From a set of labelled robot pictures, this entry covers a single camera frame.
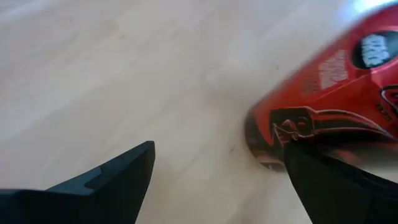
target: red toy car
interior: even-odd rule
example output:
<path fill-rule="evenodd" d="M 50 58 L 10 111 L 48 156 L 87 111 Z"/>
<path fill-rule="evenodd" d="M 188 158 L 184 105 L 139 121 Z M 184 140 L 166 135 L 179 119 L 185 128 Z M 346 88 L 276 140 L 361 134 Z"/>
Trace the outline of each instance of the red toy car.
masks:
<path fill-rule="evenodd" d="M 246 142 L 283 169 L 286 142 L 387 142 L 398 137 L 398 5 L 353 27 L 248 114 Z M 339 156 L 349 161 L 349 152 Z"/>

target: black plastic piece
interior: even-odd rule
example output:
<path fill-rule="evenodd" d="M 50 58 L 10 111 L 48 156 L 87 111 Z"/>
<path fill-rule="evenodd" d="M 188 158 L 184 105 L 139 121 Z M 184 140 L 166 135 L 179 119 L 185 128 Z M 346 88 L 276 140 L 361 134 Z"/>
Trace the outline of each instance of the black plastic piece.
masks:
<path fill-rule="evenodd" d="M 319 153 L 316 144 L 285 148 L 287 172 L 311 221 L 398 223 L 398 184 Z"/>
<path fill-rule="evenodd" d="M 46 191 L 0 190 L 0 223 L 134 223 L 154 161 L 147 141 Z"/>

